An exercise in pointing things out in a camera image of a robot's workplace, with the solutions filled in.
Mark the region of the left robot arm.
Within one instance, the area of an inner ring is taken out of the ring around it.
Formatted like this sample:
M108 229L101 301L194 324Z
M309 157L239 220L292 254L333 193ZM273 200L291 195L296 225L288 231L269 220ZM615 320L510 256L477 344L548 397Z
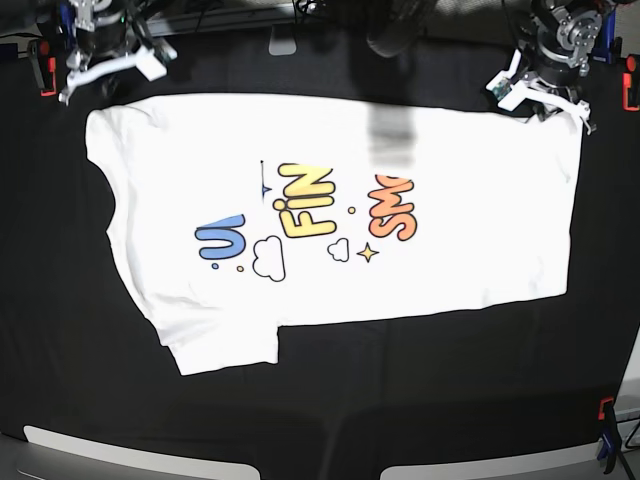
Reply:
M531 2L530 13L519 13L515 21L522 54L519 79L532 90L580 104L579 83L589 73L589 56L613 10L608 1Z

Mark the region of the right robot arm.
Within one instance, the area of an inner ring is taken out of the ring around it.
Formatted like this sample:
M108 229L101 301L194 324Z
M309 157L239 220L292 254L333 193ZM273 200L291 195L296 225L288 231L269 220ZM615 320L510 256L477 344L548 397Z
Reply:
M75 47L66 60L66 85L58 100L67 105L75 90L101 77L138 68L154 55L146 21L133 1L72 1Z

